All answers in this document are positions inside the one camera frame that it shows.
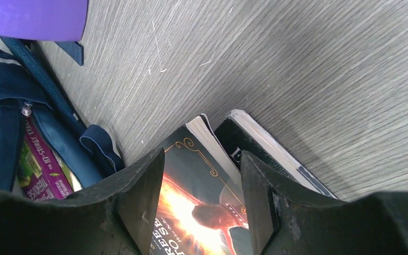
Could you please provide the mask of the Three Days To See book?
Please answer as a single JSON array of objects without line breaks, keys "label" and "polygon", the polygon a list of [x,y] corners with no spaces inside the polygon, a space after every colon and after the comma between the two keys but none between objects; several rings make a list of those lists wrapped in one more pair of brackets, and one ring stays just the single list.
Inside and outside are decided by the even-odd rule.
[{"label": "Three Days To See book", "polygon": [[150,254],[252,254],[241,174],[205,114],[162,142],[164,176]]}]

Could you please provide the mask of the green cover book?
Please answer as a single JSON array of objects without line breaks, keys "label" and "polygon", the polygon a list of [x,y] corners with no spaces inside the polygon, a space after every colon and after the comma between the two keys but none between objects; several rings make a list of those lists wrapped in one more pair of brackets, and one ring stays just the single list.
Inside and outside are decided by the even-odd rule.
[{"label": "green cover book", "polygon": [[82,189],[76,176],[45,140],[32,117],[24,119],[17,178],[31,200],[64,199]]}]

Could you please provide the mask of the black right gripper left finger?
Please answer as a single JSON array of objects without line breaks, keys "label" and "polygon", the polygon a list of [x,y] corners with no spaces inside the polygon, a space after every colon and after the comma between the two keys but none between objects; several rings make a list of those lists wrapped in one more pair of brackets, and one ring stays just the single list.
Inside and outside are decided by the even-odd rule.
[{"label": "black right gripper left finger", "polygon": [[148,254],[164,162],[156,148],[63,200],[0,191],[0,254]]}]

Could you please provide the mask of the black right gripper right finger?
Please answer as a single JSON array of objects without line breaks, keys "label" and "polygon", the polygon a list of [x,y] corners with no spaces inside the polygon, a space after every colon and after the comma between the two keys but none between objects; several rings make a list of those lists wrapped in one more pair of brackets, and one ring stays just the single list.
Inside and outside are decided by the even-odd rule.
[{"label": "black right gripper right finger", "polygon": [[408,254],[408,192],[337,200],[248,151],[241,174],[254,254]]}]

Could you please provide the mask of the navy blue backpack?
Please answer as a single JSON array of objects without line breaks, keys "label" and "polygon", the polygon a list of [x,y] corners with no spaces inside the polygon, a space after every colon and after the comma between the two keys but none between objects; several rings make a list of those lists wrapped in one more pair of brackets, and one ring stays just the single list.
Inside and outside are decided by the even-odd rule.
[{"label": "navy blue backpack", "polygon": [[3,38],[0,49],[0,190],[11,191],[31,137],[40,159],[59,157],[83,187],[122,170],[111,136],[86,126],[60,86],[20,39]]}]

